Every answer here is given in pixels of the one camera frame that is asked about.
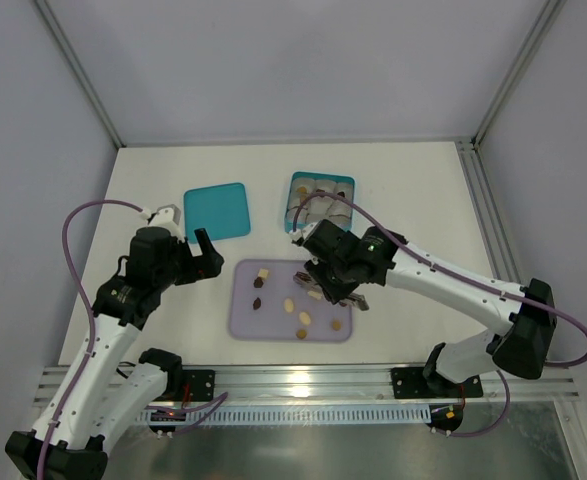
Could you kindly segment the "metal tongs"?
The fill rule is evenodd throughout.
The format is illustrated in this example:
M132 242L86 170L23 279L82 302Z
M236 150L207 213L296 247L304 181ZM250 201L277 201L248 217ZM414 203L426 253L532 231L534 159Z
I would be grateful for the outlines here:
M365 296L355 292L358 287L357 284L333 282L329 283L327 286L322 286L308 273L301 271L295 273L293 280L307 292L319 294L321 298L332 305L352 307L360 311L368 311L370 309Z

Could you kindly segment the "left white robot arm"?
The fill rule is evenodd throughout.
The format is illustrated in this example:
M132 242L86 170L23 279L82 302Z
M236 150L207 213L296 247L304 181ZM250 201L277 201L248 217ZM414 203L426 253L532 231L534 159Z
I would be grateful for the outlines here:
M207 232L195 232L200 254L168 229L147 226L130 242L125 269L97 291L92 321L58 391L30 430L13 432L5 452L26 479L100 479L120 437L154 400L178 395L182 359L143 352L126 381L107 391L124 354L173 286L220 275L223 257Z

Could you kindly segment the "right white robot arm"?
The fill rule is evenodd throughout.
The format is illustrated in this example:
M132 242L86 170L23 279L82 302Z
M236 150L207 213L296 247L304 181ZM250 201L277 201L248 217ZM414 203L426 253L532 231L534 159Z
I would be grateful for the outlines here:
M290 237L310 254L304 268L332 304L373 284L421 295L483 326L465 340L433 348L422 376L434 394L452 393L469 378L493 370L525 380L541 377L557 324L547 283L532 280L522 286L473 274L378 226L357 236L321 220Z

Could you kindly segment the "white swirl oval chocolate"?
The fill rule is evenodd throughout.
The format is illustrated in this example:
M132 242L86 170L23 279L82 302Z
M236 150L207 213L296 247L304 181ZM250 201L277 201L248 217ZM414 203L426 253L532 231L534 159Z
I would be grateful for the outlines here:
M284 310L288 313L292 313L294 311L294 303L291 299L287 298L284 300Z

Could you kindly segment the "cream oval chocolate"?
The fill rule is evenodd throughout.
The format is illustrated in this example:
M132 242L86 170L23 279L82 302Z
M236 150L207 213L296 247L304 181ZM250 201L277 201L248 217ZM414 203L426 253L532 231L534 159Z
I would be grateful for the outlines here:
M303 325L310 325L311 324L311 317L307 312L301 312L299 314L299 320Z

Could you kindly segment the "teal chocolate box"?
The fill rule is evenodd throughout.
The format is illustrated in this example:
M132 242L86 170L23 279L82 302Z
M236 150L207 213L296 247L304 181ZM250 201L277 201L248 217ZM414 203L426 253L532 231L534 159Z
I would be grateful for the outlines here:
M294 216L300 204L309 195L316 192L328 192L352 202L355 185L355 180L350 176L306 171L295 172L289 186L287 208L284 215L284 231L290 232L292 230ZM301 186L307 188L307 194L297 193L297 188ZM327 219L333 221L343 230L349 230L352 226L352 217L353 210L347 204L329 196L318 196L310 199L302 207L297 218L297 227L303 228L307 223Z

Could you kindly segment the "teal box lid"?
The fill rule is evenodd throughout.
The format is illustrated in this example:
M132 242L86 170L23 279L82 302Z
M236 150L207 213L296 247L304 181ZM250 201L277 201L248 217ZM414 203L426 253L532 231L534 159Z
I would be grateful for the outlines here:
M191 244L197 242L197 229L205 229L211 241L243 237L251 232L243 183L187 190L183 195L183 205L185 233Z

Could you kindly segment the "purple tray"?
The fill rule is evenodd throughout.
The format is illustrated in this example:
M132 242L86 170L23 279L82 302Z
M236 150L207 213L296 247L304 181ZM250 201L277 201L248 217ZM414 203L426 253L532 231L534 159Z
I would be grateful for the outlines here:
M269 276L263 279L262 288L255 288L253 282L260 269L268 269ZM304 271L304 263L295 260L245 259L234 270L234 280L229 311L229 333L240 340L258 341L308 341L342 343L353 333L353 315L350 307L332 305L328 301L316 300L296 284L293 276ZM252 303L260 298L258 310ZM291 299L294 311L284 310L284 300ZM310 325L303 325L299 314L307 312ZM340 331L331 328L331 322L342 323ZM298 339L299 329L307 331L305 339Z

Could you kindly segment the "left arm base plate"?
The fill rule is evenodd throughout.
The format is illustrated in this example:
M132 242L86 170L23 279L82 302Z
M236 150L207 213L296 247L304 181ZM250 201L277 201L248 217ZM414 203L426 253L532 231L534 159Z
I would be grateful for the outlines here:
M182 370L178 399L183 403L208 402L214 398L216 372L212 369Z

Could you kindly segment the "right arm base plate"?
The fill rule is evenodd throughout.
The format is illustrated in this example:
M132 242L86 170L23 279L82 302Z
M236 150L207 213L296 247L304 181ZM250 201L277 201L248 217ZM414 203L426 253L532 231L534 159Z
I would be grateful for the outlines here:
M397 400L432 398L433 392L423 376L422 367L395 367L390 370L393 396Z

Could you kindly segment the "aluminium frame rail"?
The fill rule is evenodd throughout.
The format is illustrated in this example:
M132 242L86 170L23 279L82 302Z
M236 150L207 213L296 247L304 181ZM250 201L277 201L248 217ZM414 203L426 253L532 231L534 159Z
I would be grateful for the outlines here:
M432 398L397 400L393 396L390 370L419 364L334 365L214 365L184 369L216 372L214 397L226 392L236 403L435 403ZM489 372L471 377L448 395L452 402L499 402L510 393L513 402L576 401L579 393L566 369L547 369L538 380L522 380L509 374Z

